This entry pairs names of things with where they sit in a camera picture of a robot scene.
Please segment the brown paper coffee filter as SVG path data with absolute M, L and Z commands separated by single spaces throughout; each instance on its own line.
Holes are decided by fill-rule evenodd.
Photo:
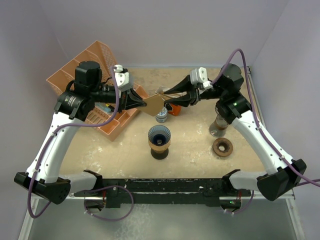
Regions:
M 146 103 L 146 106 L 141 107 L 140 110 L 152 117 L 159 114 L 164 107 L 164 100 L 159 93 L 150 96 L 143 101 Z

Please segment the blue glass dripper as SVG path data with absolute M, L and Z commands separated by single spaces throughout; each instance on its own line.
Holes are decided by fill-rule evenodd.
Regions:
M 171 132 L 164 125 L 155 125 L 148 131 L 148 140 L 156 146 L 163 146 L 171 140 Z

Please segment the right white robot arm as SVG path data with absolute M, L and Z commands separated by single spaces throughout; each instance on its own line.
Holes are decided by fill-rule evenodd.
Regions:
M 232 171 L 222 183 L 223 192 L 233 196 L 240 189 L 259 191 L 267 200 L 274 201 L 298 185 L 307 165 L 283 150 L 260 124 L 253 104 L 240 92 L 243 83 L 242 71 L 235 64 L 224 65 L 217 81 L 209 80 L 207 70 L 199 67 L 164 94 L 183 93 L 168 100 L 182 107 L 216 99 L 215 111 L 223 122 L 220 127 L 233 126 L 253 148 L 265 169 L 264 172 Z

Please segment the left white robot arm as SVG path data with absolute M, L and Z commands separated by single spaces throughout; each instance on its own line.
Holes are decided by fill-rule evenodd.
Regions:
M 85 120 L 96 103 L 115 104 L 114 113 L 146 102 L 133 89 L 133 78 L 122 65 L 110 67 L 113 85 L 102 83 L 102 69 L 95 61 L 82 61 L 75 68 L 74 79 L 58 97 L 45 140 L 26 171 L 17 172 L 14 182 L 56 205 L 70 193 L 87 191 L 98 196 L 103 191 L 102 178 L 90 170 L 70 177 L 60 177 L 60 169 L 76 132 L 87 127 Z

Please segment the orange coffee filter box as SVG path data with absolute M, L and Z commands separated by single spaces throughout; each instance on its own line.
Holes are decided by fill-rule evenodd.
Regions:
M 169 90 L 169 88 L 164 87 L 164 86 L 159 86 L 158 89 L 155 91 L 155 93 L 156 94 L 160 94 L 161 98 L 164 101 L 171 100 L 171 99 L 174 99 L 174 98 L 179 98 L 179 97 L 183 96 L 182 93 L 164 94 L 164 92 L 167 91 L 167 90 Z M 168 113 L 170 115 L 173 115 L 173 116 L 178 116 L 180 111 L 181 111 L 181 109 L 182 109 L 181 106 L 175 105 L 173 103 L 165 103 L 164 106 L 167 109 Z

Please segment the pink plastic desk organizer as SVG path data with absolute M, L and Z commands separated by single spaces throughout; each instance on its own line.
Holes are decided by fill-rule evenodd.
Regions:
M 76 67 L 83 61 L 99 63 L 102 70 L 102 82 L 105 82 L 107 78 L 110 77 L 110 66 L 117 64 L 111 49 L 105 43 L 96 40 L 61 69 L 47 78 L 46 82 L 56 95 L 59 96 L 64 92 L 67 84 L 75 78 Z M 107 109 L 114 106 L 114 104 L 96 103 L 94 109 L 89 112 L 85 122 L 95 125 L 107 121 L 112 115 L 111 112 L 107 112 Z M 110 141 L 114 141 L 139 112 L 136 108 L 124 110 L 121 113 L 117 113 L 111 123 L 97 127 L 96 129 L 105 134 Z

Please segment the small blue white jar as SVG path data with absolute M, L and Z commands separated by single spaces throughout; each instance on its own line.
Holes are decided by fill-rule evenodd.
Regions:
M 164 123 L 168 119 L 168 110 L 166 107 L 163 107 L 162 110 L 155 116 L 155 119 L 158 123 Z

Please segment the clear glass carafe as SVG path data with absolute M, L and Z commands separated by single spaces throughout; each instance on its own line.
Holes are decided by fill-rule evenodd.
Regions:
M 228 122 L 220 114 L 217 114 L 214 122 L 209 126 L 209 132 L 213 137 L 222 138 L 225 136 L 228 126 Z

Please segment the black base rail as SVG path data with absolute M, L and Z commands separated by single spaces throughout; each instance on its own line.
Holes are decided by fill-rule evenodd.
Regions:
M 104 178 L 94 187 L 105 191 L 106 208 L 119 208 L 131 204 L 128 192 L 135 204 L 205 205 L 207 207 L 239 208 L 239 197 L 249 197 L 250 190 L 237 190 L 223 178 Z

